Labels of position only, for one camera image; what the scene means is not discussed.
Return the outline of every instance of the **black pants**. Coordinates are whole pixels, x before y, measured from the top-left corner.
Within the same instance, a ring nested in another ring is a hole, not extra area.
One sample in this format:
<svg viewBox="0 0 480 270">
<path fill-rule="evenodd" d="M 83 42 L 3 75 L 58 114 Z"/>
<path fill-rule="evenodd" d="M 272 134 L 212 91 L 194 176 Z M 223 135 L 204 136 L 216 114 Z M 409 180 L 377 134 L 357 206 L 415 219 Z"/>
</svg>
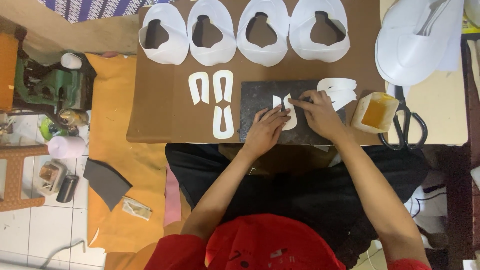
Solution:
<svg viewBox="0 0 480 270">
<path fill-rule="evenodd" d="M 364 147 L 364 150 L 404 203 L 427 176 L 429 168 L 421 151 L 393 151 L 383 146 Z M 218 145 L 168 144 L 166 155 L 192 209 L 230 164 L 218 152 Z M 307 224 L 325 239 L 348 268 L 356 264 L 358 255 L 378 237 L 366 218 L 344 163 L 302 177 L 281 174 L 271 180 L 246 175 L 222 223 L 264 213 Z"/>
</svg>

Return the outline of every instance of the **scissors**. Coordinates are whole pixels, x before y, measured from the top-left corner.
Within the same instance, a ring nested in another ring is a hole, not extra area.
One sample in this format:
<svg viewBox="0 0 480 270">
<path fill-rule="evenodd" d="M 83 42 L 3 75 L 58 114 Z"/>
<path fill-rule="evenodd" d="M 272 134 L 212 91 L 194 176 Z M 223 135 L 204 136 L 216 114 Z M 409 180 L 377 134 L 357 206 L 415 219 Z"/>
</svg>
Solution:
<svg viewBox="0 0 480 270">
<path fill-rule="evenodd" d="M 400 122 L 398 121 L 398 115 L 395 114 L 395 117 L 393 118 L 393 123 L 395 125 L 396 133 L 398 135 L 399 144 L 398 146 L 392 146 L 389 143 L 387 143 L 387 140 L 385 140 L 385 136 L 383 133 L 380 133 L 378 136 L 382 141 L 382 143 L 386 147 L 392 150 L 401 150 L 405 146 L 407 146 L 408 149 L 410 150 L 420 149 L 427 141 L 427 137 L 428 137 L 427 124 L 425 124 L 425 121 L 416 112 L 411 112 L 410 109 L 407 107 L 407 102 L 405 101 L 405 96 L 403 93 L 402 86 L 395 86 L 395 98 L 398 99 L 398 101 L 400 101 L 400 104 L 398 105 L 398 109 L 396 111 L 405 112 L 403 132 L 400 126 Z M 415 120 L 417 120 L 417 122 L 420 124 L 420 127 L 421 127 L 421 139 L 416 145 L 411 145 L 408 143 L 408 131 L 410 130 L 410 119 L 412 116 L 413 118 L 415 118 Z"/>
</svg>

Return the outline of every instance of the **person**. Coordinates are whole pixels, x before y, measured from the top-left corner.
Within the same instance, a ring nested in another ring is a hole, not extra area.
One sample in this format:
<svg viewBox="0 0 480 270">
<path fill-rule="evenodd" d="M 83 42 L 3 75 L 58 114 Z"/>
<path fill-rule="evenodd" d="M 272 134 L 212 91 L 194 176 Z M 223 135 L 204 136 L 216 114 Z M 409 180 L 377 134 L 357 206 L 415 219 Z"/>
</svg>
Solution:
<svg viewBox="0 0 480 270">
<path fill-rule="evenodd" d="M 302 177 L 248 175 L 290 119 L 281 106 L 255 115 L 232 162 L 216 145 L 167 145 L 192 213 L 180 235 L 159 240 L 145 270 L 344 270 L 377 238 L 389 270 L 430 269 L 403 205 L 428 173 L 421 152 L 362 148 L 324 91 L 289 102 L 335 145 L 343 163 Z"/>
</svg>

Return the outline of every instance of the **black canister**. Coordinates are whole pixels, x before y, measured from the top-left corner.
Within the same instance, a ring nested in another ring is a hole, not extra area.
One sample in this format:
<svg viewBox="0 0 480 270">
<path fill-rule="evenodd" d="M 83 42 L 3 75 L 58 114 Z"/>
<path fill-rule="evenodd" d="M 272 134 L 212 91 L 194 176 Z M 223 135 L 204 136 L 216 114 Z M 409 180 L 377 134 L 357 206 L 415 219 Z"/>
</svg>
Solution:
<svg viewBox="0 0 480 270">
<path fill-rule="evenodd" d="M 80 177 L 76 175 L 65 176 L 65 178 L 63 179 L 63 183 L 61 184 L 59 194 L 57 196 L 58 202 L 68 203 L 72 201 L 79 179 Z"/>
</svg>

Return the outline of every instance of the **hand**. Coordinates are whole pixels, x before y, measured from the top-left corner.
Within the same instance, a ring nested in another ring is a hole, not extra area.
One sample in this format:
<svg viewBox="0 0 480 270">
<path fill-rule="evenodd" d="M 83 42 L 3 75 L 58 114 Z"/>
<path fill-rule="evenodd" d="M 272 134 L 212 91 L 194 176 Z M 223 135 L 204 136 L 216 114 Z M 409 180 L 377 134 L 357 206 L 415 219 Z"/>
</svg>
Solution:
<svg viewBox="0 0 480 270">
<path fill-rule="evenodd" d="M 303 101 L 310 98 L 313 103 Z M 347 133 L 340 117 L 333 109 L 332 100 L 325 91 L 309 90 L 299 100 L 289 99 L 291 104 L 305 110 L 308 126 L 318 135 L 335 143 L 335 139 Z"/>
<path fill-rule="evenodd" d="M 290 120 L 290 116 L 287 116 L 290 109 L 280 111 L 281 109 L 282 105 L 278 105 L 273 110 L 263 109 L 255 115 L 253 125 L 242 148 L 242 152 L 253 161 L 273 148 L 278 142 L 285 123 Z"/>
</svg>

